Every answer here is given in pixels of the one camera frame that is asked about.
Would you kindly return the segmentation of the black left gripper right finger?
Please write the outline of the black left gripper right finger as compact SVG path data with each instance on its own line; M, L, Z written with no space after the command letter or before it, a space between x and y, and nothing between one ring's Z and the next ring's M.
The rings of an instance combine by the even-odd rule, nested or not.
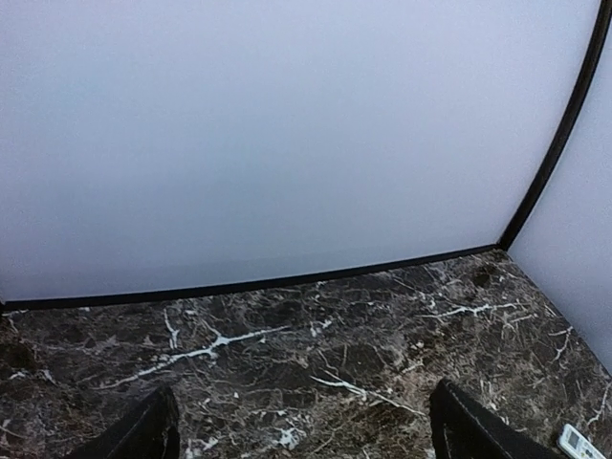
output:
M429 396L432 445L438 458L546 459L559 454L512 429L449 379Z

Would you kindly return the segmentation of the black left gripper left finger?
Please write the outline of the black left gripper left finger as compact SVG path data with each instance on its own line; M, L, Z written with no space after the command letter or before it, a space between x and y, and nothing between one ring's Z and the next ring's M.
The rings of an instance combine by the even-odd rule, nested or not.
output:
M179 409L172 389L162 385L99 436L66 455L70 459L177 459Z

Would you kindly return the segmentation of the white remote control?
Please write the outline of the white remote control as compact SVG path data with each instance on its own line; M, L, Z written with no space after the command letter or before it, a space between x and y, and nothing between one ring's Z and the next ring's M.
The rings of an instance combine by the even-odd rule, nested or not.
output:
M557 446L572 459L605 459L575 427L565 424L557 438Z

